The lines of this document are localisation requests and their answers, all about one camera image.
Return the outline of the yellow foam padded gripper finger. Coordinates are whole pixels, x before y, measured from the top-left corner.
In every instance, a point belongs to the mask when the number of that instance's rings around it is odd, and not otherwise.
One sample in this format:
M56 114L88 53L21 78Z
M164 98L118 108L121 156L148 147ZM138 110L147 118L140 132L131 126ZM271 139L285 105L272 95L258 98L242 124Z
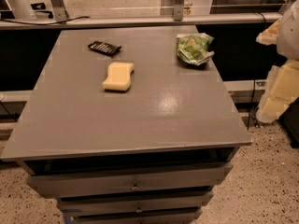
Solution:
M256 119L272 123L299 97L299 62L288 60L281 67L273 65L268 73Z
M278 28L280 26L281 19L278 19L263 32L259 33L256 37L256 41L263 45L276 45L278 37Z

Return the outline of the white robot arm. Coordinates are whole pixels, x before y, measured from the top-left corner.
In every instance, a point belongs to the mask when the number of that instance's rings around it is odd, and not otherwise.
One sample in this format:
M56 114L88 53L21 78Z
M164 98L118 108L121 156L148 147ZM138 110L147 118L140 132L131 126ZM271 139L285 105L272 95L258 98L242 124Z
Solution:
M256 38L263 45L276 45L279 55L287 59L281 67L268 73L256 118L263 123L278 119L299 97L299 0Z

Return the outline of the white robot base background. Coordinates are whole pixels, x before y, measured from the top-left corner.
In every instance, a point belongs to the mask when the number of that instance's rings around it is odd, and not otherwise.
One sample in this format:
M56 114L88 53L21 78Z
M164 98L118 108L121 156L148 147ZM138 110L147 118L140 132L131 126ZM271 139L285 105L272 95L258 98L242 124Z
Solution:
M7 0L12 13L16 19L35 19L34 13L29 0Z

